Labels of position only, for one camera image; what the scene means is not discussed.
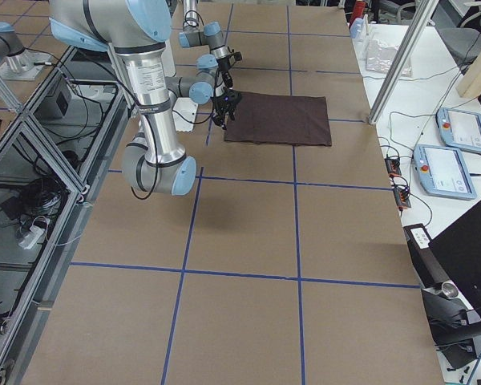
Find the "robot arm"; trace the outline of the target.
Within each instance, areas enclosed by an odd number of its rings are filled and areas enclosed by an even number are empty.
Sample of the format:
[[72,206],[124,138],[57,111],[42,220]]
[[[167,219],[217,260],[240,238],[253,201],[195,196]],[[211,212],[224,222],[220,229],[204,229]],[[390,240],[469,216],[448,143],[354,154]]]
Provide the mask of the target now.
[[127,72],[123,88],[140,114],[139,131],[127,144],[123,176],[134,194],[183,196],[196,177],[196,161],[178,141],[173,106],[180,97],[212,103],[211,119],[224,127],[233,120],[241,94],[229,74],[242,59],[225,43],[218,22],[204,24],[195,1],[183,3],[183,48],[203,47],[195,77],[165,74],[163,53],[172,33],[165,1],[52,1],[52,34],[67,45],[88,51],[112,49]]
[[218,63],[224,85],[233,88],[230,70],[242,60],[242,54],[228,47],[224,32],[218,22],[205,24],[198,12],[198,1],[185,0],[183,3],[182,31],[179,43],[182,48],[207,46]]

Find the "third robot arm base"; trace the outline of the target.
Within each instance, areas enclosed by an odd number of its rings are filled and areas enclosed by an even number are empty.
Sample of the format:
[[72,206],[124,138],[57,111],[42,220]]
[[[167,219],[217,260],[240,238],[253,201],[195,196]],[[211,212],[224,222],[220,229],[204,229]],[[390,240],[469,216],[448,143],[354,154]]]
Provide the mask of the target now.
[[0,22],[0,76],[5,80],[34,81],[52,56],[27,49],[15,29]]

